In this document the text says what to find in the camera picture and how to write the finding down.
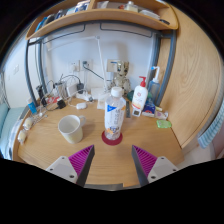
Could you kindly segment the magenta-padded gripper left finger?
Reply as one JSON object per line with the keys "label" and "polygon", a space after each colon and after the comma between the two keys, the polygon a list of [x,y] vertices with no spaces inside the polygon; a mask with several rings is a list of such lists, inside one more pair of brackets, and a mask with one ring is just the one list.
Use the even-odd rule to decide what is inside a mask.
{"label": "magenta-padded gripper left finger", "polygon": [[47,171],[83,187],[94,155],[94,146],[90,145],[69,157],[60,156]]}

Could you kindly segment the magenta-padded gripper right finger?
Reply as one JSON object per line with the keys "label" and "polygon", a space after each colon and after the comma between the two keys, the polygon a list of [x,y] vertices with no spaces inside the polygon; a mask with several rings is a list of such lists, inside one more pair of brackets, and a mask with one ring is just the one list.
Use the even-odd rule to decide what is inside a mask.
{"label": "magenta-padded gripper right finger", "polygon": [[155,182],[178,170],[165,156],[156,157],[135,145],[132,146],[132,158],[141,186]]}

